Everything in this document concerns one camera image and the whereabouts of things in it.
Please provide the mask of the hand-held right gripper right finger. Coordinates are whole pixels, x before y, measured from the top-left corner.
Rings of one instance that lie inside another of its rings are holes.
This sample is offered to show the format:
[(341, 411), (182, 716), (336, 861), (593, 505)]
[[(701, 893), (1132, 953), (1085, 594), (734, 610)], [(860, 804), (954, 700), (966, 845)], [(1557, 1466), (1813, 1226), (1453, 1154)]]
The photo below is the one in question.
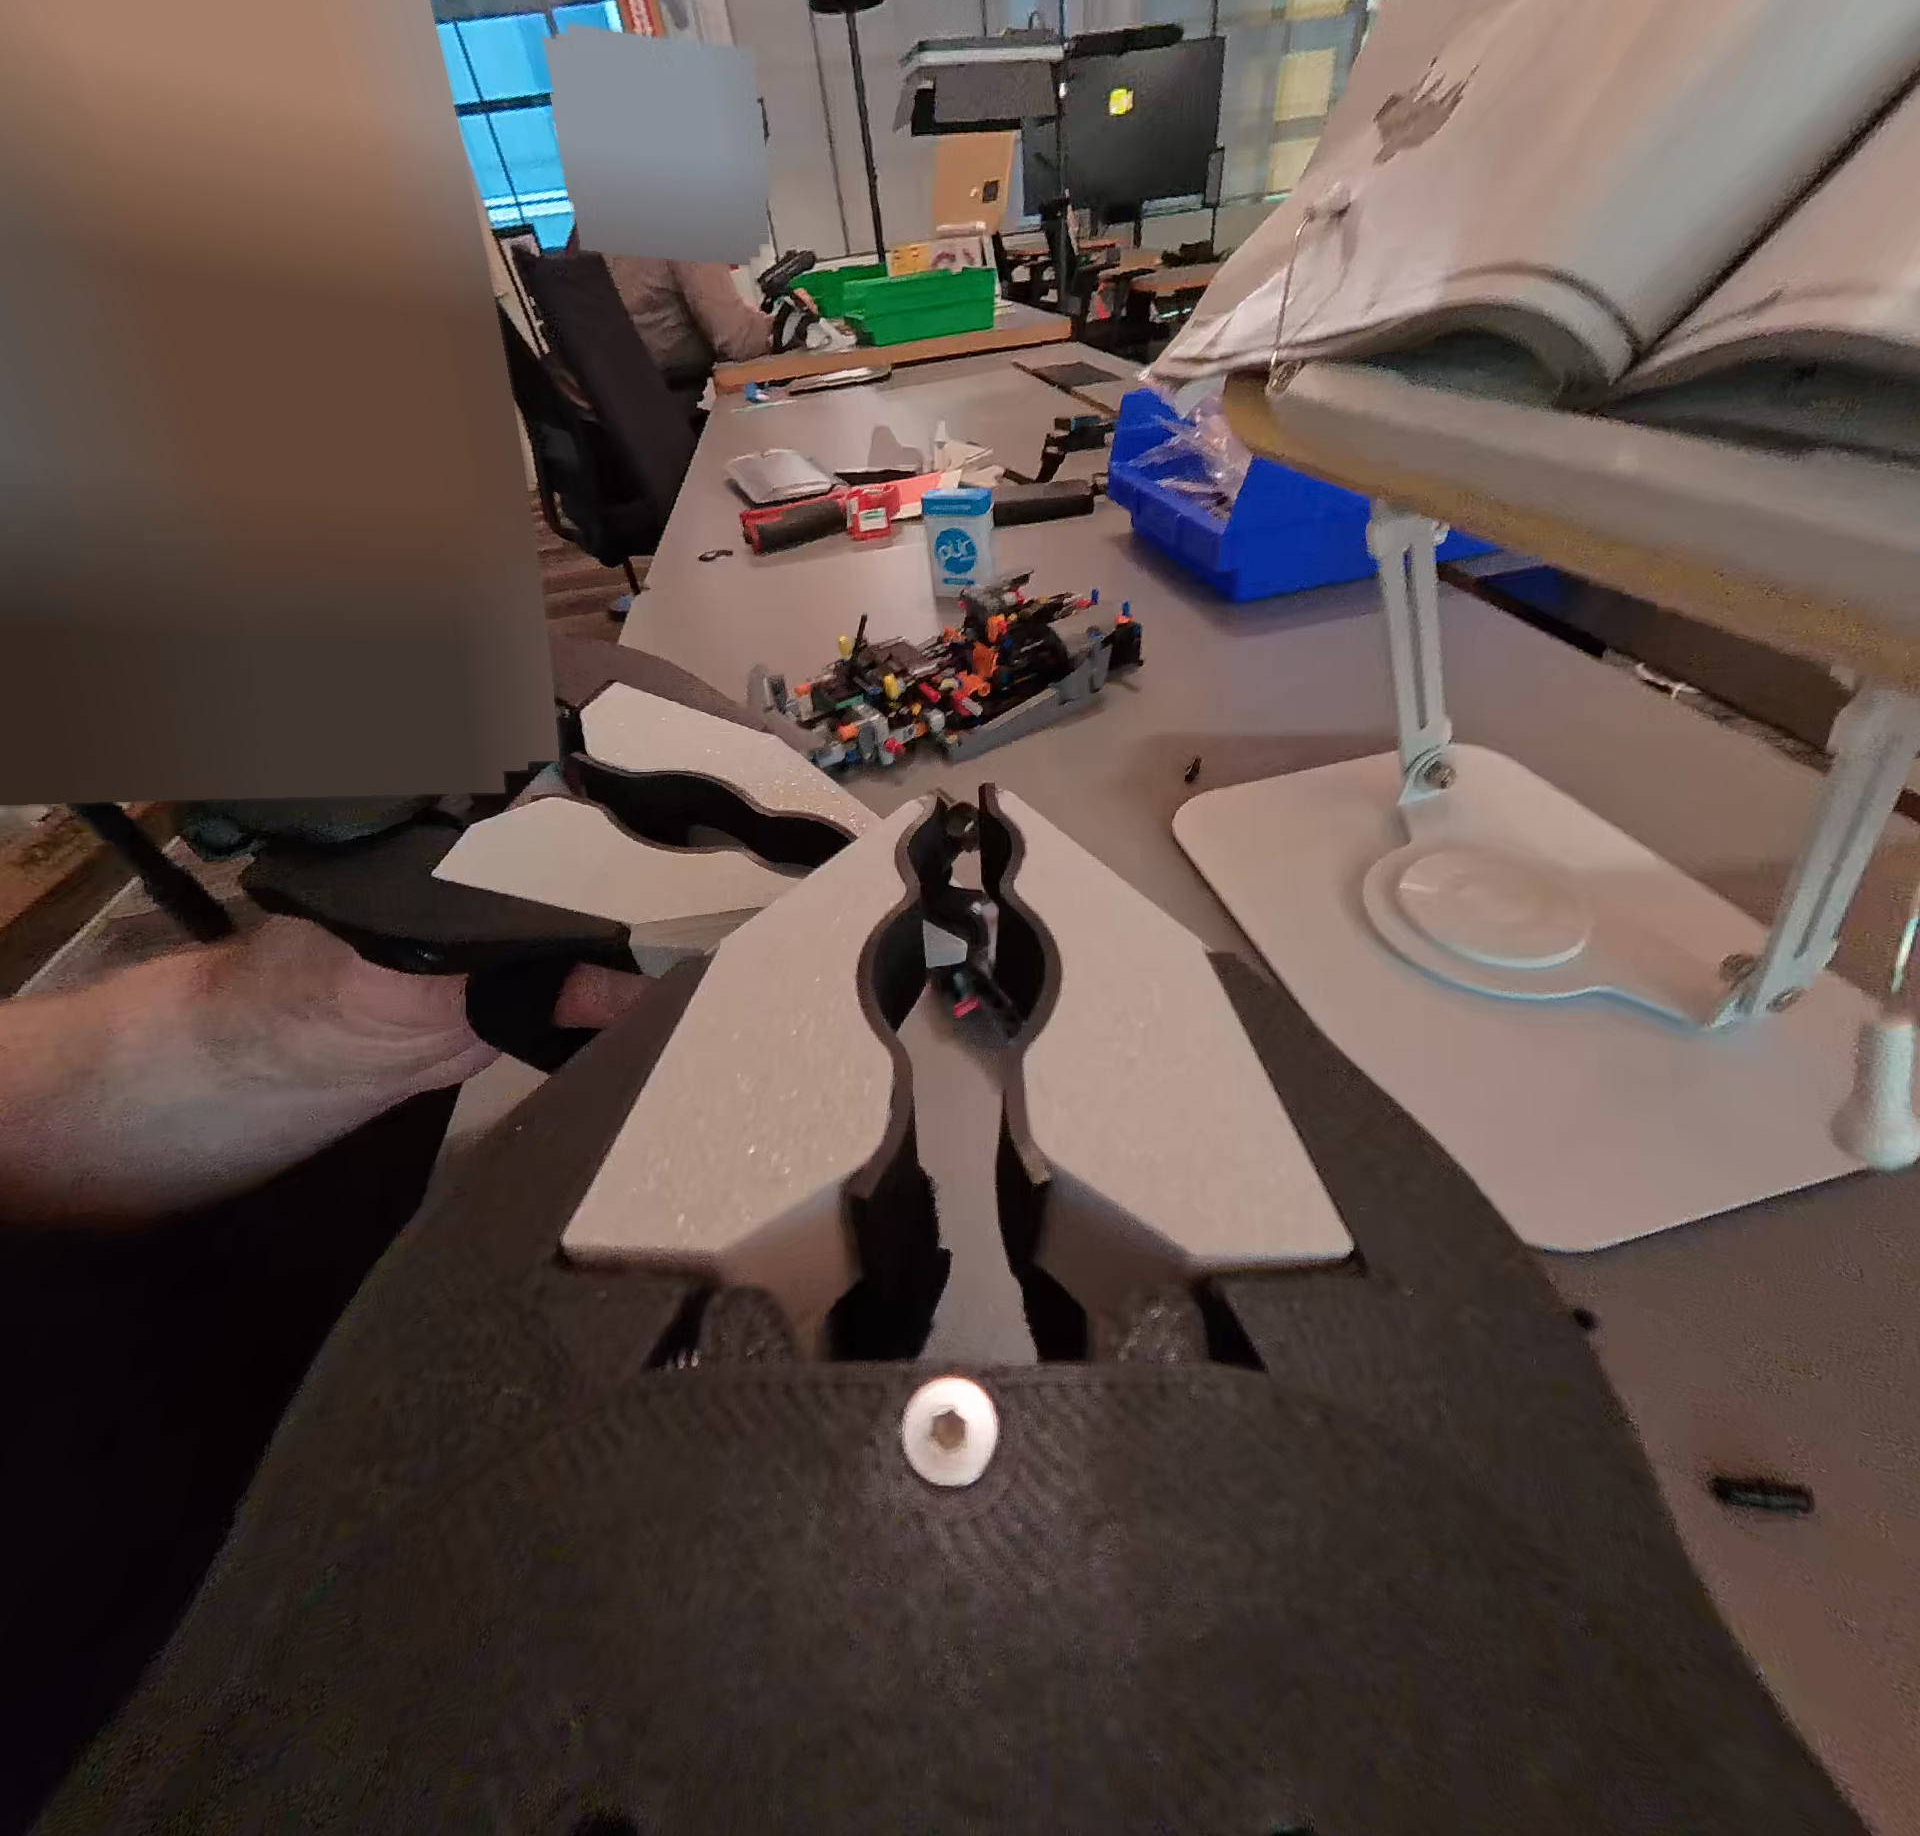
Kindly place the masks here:
[(1035, 1354), (1082, 1362), (1164, 1295), (1357, 1253), (1208, 945), (1018, 792), (977, 850), (1004, 1057), (997, 1217)]

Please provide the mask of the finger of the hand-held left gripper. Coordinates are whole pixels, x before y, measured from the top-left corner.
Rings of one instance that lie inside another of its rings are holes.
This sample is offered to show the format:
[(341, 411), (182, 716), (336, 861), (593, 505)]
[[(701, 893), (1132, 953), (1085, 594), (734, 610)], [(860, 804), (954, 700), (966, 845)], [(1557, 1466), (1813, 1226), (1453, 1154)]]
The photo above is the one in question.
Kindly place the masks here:
[(464, 829), (435, 866), (461, 888), (626, 927), (637, 966), (671, 971), (707, 956), (800, 885), (738, 847), (637, 840), (574, 797), (540, 797)]
[(574, 796), (628, 838), (807, 875), (877, 814), (779, 735), (614, 683), (574, 713)]

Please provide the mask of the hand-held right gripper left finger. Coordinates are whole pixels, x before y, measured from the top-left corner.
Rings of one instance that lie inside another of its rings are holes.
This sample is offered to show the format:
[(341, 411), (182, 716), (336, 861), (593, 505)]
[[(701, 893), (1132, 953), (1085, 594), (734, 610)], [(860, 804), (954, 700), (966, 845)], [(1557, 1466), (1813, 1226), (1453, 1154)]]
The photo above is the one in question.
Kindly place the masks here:
[(949, 1253), (901, 1030), (944, 822), (908, 801), (719, 945), (564, 1227), (573, 1264), (772, 1295), (834, 1360), (922, 1354)]

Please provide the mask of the person's left forearm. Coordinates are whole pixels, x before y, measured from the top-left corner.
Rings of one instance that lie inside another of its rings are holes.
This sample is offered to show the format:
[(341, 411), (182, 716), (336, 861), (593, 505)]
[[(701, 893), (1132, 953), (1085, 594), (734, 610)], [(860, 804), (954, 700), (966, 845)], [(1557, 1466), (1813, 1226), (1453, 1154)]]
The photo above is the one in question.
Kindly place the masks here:
[(123, 1226), (198, 1202), (199, 971), (156, 961), (4, 1003), (4, 1226)]

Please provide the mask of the small black lego assembly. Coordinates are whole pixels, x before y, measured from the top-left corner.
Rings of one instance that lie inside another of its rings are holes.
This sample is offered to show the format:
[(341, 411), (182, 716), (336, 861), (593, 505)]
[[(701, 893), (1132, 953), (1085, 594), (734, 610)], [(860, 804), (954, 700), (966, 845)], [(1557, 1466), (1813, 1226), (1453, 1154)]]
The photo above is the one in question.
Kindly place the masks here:
[(956, 1023), (974, 1021), (1004, 1039), (1021, 1032), (1023, 1011), (997, 971), (997, 907), (982, 891), (956, 888), (923, 904), (923, 961)]

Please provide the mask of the lego instruction book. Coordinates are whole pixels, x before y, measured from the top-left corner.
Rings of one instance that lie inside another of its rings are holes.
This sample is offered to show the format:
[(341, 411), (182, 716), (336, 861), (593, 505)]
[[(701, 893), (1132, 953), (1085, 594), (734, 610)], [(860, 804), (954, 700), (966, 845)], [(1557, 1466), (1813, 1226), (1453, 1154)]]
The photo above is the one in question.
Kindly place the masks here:
[(1918, 0), (1383, 0), (1153, 379), (1491, 335), (1609, 390), (1916, 82)]

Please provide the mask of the person's left hand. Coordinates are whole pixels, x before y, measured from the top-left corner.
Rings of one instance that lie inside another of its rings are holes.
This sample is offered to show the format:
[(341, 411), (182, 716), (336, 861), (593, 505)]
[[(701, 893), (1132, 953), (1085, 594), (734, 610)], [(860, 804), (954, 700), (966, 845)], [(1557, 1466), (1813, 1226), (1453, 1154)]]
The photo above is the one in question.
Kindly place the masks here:
[(129, 1139), (177, 1187), (243, 1190), (501, 1058), (468, 983), (401, 976), (277, 917), (142, 969)]

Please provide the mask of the white pouch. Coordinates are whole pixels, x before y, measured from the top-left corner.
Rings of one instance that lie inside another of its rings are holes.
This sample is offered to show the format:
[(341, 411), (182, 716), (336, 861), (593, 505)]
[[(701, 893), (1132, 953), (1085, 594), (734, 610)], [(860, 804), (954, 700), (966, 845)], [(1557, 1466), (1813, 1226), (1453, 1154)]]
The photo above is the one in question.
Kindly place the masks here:
[(840, 481), (810, 456), (782, 449), (731, 456), (724, 473), (748, 511), (814, 502), (840, 487)]

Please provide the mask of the white papers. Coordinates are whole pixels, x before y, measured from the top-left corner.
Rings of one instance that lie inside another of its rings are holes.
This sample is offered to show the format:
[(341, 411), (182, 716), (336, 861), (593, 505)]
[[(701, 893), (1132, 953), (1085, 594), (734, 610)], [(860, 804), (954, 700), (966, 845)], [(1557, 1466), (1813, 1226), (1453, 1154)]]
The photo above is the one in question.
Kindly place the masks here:
[(944, 426), (934, 429), (928, 446), (911, 446), (888, 424), (878, 424), (868, 441), (868, 462), (874, 481), (922, 487), (992, 487), (1004, 470), (1002, 458), (984, 444), (951, 438)]

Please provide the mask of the white book stand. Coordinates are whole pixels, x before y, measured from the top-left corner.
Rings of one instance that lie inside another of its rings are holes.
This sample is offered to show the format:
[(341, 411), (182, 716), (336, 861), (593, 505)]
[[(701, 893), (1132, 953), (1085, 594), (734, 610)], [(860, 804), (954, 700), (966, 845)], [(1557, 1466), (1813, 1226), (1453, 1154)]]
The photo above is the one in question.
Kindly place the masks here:
[[(1355, 364), (1236, 374), (1226, 409), (1252, 453), (1372, 505), (1396, 750), (1171, 825), (1320, 1030), (1539, 1249), (1913, 1163), (1913, 1032), (1829, 969), (1916, 763), (1916, 468)], [(1770, 925), (1453, 738), (1442, 527), (1857, 679)]]

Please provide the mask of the clear plastic bags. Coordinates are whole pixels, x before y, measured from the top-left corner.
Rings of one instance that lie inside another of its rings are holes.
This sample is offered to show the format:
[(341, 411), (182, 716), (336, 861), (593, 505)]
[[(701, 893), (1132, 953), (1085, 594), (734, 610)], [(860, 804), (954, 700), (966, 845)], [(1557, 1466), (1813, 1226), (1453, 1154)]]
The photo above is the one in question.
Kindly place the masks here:
[(1133, 388), (1116, 411), (1111, 479), (1172, 488), (1231, 513), (1252, 468), (1246, 444), (1231, 426), (1221, 379), (1161, 390)]

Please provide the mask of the cardboard box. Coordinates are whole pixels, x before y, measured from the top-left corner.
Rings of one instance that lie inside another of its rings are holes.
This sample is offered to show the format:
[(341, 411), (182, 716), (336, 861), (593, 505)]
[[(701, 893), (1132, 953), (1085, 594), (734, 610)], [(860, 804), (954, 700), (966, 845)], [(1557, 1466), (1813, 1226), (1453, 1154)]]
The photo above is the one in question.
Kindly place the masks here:
[(999, 233), (1018, 168), (1017, 128), (938, 136), (933, 140), (933, 230), (936, 236), (980, 230)]

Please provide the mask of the window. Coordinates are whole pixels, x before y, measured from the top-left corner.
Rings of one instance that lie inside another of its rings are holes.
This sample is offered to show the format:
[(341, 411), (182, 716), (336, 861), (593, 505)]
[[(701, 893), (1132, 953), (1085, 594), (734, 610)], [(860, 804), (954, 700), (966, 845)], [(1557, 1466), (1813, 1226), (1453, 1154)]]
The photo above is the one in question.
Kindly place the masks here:
[(616, 0), (431, 0), (474, 187), (499, 233), (545, 251), (573, 240), (574, 208), (554, 114), (549, 45), (622, 30)]

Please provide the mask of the black silver softbox light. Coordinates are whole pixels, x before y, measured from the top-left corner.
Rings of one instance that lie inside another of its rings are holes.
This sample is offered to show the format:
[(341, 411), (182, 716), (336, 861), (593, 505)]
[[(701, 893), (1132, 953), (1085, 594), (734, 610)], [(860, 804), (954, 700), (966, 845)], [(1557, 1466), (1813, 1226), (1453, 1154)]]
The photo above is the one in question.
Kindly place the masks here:
[(916, 138), (974, 136), (1052, 120), (1066, 76), (1089, 58), (1172, 47), (1181, 24), (1089, 30), (1044, 29), (919, 39), (901, 53), (893, 128)]

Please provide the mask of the black monitor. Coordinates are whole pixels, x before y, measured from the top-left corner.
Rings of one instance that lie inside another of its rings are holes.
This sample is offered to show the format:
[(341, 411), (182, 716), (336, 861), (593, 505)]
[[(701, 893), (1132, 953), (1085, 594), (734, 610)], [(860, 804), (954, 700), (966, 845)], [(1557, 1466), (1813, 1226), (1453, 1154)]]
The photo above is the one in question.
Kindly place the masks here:
[(1021, 119), (1021, 203), (1102, 226), (1205, 198), (1219, 150), (1229, 45), (1172, 27), (1071, 37), (1037, 109)]

